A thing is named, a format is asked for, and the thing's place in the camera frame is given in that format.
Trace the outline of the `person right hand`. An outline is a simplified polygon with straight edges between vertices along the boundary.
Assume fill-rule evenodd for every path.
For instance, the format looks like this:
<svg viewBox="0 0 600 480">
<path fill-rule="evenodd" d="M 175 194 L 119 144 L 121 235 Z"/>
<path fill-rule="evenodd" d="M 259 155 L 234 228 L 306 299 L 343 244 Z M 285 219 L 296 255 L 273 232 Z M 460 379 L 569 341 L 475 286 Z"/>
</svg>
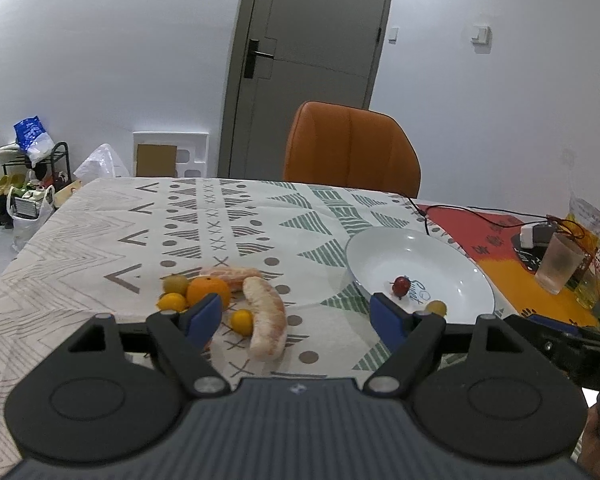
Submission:
<svg viewBox="0 0 600 480">
<path fill-rule="evenodd" d="M 588 409 L 588 420 L 582 434 L 582 448 L 577 463 L 595 479 L 600 479 L 600 414 L 597 405 Z"/>
</svg>

